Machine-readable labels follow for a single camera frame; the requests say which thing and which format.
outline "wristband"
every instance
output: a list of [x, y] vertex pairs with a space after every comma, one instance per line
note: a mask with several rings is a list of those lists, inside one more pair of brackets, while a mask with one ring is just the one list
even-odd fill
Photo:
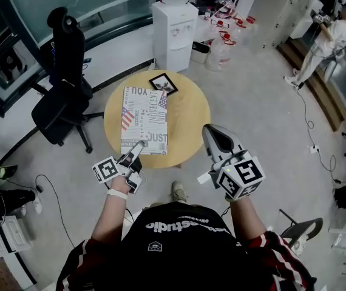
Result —
[[107, 194], [108, 195], [112, 195], [112, 196], [116, 196], [116, 197], [120, 197], [120, 198], [123, 198], [124, 200], [127, 200], [127, 195], [122, 193], [122, 192], [119, 192], [119, 191], [116, 191], [116, 190], [113, 190], [113, 189], [109, 189], [107, 191]]

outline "american flag print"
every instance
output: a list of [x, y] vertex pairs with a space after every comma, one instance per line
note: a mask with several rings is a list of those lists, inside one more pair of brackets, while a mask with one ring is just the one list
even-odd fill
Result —
[[168, 99], [166, 98], [166, 93], [165, 92], [162, 93], [162, 96], [161, 96], [161, 99], [160, 99], [160, 102], [158, 103], [158, 105], [160, 107], [163, 107], [164, 109], [167, 108], [167, 106], [168, 106]]
[[129, 110], [127, 110], [125, 107], [122, 107], [122, 129], [123, 130], [127, 130], [127, 128], [130, 126], [134, 118], [135, 116], [132, 115]]

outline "book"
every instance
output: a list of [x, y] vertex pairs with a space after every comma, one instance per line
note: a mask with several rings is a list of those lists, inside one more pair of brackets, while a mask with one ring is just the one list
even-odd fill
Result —
[[125, 87], [122, 107], [121, 145], [126, 154], [139, 140], [141, 155], [168, 153], [168, 99], [160, 90]]

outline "shoe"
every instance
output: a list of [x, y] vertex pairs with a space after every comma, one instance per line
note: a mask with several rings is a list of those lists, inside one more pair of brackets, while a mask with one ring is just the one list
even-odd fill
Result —
[[40, 214], [42, 212], [42, 204], [39, 198], [39, 193], [37, 190], [33, 190], [33, 193], [35, 194], [35, 199], [33, 201], [34, 209], [37, 212], [37, 214]]
[[184, 202], [186, 203], [187, 196], [185, 195], [184, 187], [181, 183], [174, 181], [172, 183], [172, 196], [173, 201]]
[[295, 84], [289, 76], [284, 76], [283, 79], [285, 80], [286, 83], [288, 83], [290, 86], [293, 87], [298, 87], [297, 84]]
[[24, 204], [21, 209], [19, 210], [19, 212], [21, 213], [21, 216], [26, 216], [27, 213], [27, 209], [26, 209], [26, 204]]

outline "photo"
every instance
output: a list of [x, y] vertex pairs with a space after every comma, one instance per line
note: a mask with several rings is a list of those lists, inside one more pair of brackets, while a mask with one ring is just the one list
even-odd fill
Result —
[[155, 89], [166, 92], [168, 96], [178, 91], [178, 89], [173, 84], [173, 82], [169, 79], [166, 73], [163, 73], [162, 75], [159, 75], [153, 79], [150, 79], [149, 82]]

